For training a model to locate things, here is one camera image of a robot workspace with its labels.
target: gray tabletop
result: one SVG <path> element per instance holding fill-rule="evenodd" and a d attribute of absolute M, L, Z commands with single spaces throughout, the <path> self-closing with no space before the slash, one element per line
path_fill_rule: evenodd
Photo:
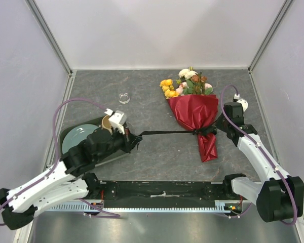
<path fill-rule="evenodd" d="M 219 97 L 228 84 L 238 87 L 241 97 L 249 103 L 245 112 L 246 123 L 258 130 L 264 145 L 269 150 L 257 100 L 247 70 L 201 70 L 214 87 Z M 112 110 L 121 110 L 128 115 L 132 132 L 152 130 L 183 130 L 176 122 L 172 111 L 159 87 L 161 80 L 176 79 L 179 70 L 104 70 L 78 71 L 75 76 L 71 98 L 92 99 Z M 128 104 L 118 101 L 119 92 L 126 91 L 131 100 Z M 231 101 L 234 90 L 229 90 L 225 101 Z M 84 120 L 103 116 L 103 111 L 91 104 L 73 102 L 67 107 L 63 127 Z M 190 134 L 145 136 L 138 151 L 124 158 L 99 166 L 94 170 L 102 180 L 181 180 L 221 181 L 225 175 L 244 173 L 251 180 L 258 176 L 252 165 L 226 134 L 216 135 L 218 158 L 202 163 L 197 139 Z"/>

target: cable connector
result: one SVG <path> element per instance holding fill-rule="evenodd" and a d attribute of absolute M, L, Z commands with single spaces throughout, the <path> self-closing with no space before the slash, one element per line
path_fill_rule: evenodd
<path fill-rule="evenodd" d="M 234 94 L 233 95 L 233 102 L 237 102 L 240 99 L 240 95 Z"/>

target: white backdrop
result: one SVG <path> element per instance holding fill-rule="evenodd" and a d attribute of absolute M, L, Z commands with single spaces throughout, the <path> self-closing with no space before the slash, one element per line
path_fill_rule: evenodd
<path fill-rule="evenodd" d="M 22 185 L 43 169 L 66 81 L 26 2 L 0 1 L 0 189 Z M 14 233 L 0 227 L 0 242 L 12 242 Z"/>
<path fill-rule="evenodd" d="M 247 67 L 284 0 L 36 0 L 73 69 Z"/>
<path fill-rule="evenodd" d="M 304 0 L 294 1 L 253 73 L 278 157 L 304 180 Z"/>

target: glass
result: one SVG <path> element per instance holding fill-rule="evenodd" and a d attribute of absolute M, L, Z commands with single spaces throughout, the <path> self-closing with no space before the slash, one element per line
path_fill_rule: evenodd
<path fill-rule="evenodd" d="M 130 99 L 131 99 L 131 97 L 129 96 L 128 93 L 120 93 L 118 101 L 121 104 L 127 104 L 130 101 Z"/>

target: plate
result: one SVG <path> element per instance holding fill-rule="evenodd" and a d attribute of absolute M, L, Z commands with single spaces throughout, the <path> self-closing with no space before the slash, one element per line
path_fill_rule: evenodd
<path fill-rule="evenodd" d="M 66 153 L 70 148 L 77 146 L 81 141 L 85 140 L 88 135 L 92 134 L 98 126 L 92 124 L 83 124 L 73 128 L 66 134 L 62 143 L 62 153 Z"/>

